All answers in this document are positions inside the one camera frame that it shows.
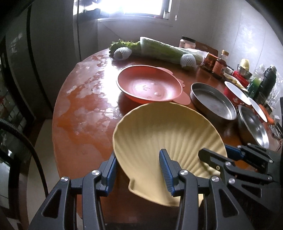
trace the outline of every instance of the metal bowl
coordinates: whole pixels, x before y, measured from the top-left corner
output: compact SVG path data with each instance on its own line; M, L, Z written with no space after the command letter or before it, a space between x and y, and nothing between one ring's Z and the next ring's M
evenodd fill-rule
M252 73L245 70L243 67L240 66L240 64L238 64L237 71L243 78L247 80L250 79L250 77L252 76Z
M208 120L227 122L235 120L237 113L231 101L210 85L196 82L191 86L190 97L194 105Z
M252 143L269 148L269 140L263 124L253 111L245 106L239 106L238 127L244 144Z

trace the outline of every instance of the metal pan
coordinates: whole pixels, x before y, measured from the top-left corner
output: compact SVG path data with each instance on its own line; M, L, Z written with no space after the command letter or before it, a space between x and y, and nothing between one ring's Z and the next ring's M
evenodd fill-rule
M200 82L193 83L190 97L197 109L208 119L226 122L235 120L237 117L231 101L212 86Z

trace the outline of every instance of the black bottle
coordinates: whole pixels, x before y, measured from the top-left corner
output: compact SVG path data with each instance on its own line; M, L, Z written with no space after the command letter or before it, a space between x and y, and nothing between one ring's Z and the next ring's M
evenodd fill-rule
M276 83L276 68L275 66L271 65L267 70L264 72L264 79L260 83L255 95L254 99L255 102L261 104L263 103L262 101L262 96L260 96L260 93L265 97L265 99L268 98L271 90L273 89L275 83Z

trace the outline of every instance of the black cable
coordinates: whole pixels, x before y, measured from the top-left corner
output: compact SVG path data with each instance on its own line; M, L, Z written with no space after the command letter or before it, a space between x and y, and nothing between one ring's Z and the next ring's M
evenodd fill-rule
M37 155L32 143L14 125L12 125L11 123L9 123L9 122L1 119L1 118L0 118L0 129L3 129L5 131L13 134L16 138L18 138L20 141L22 141L25 144L25 146L28 148L28 150L31 152L31 155L33 156L33 159L35 160L35 164L36 164L37 169L39 171L39 175L40 175L41 182L42 182L42 185L43 185L45 197L47 197L48 196L47 183L46 183L46 180L45 180L45 176L44 176L44 173L43 173L41 163L39 161L38 155Z

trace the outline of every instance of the brown tabletop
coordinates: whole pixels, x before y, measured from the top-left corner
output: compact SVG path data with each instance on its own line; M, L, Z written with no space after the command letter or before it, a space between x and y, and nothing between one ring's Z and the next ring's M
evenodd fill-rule
M116 124L126 113L140 105L127 98L116 85L118 73L123 68L140 64L167 68L184 81L187 94L190 94L194 82L203 82L224 91L225 85L202 69L195 73L188 72L180 65L134 56L117 62L109 57L108 52L108 49L102 50L78 63L58 94L52 138L60 177L83 177L98 169L101 162L110 157ZM193 103L188 107L196 110ZM241 144L235 122L228 127L215 127L225 144ZM270 149L277 151L280 142L272 137L267 124L265 129ZM238 165L243 168L247 166L244 162ZM128 183L129 179L119 168L112 193L101 199L106 222L158 221L177 214L177 208L161 206L132 194L128 190ZM81 197L78 197L77 212L81 216Z

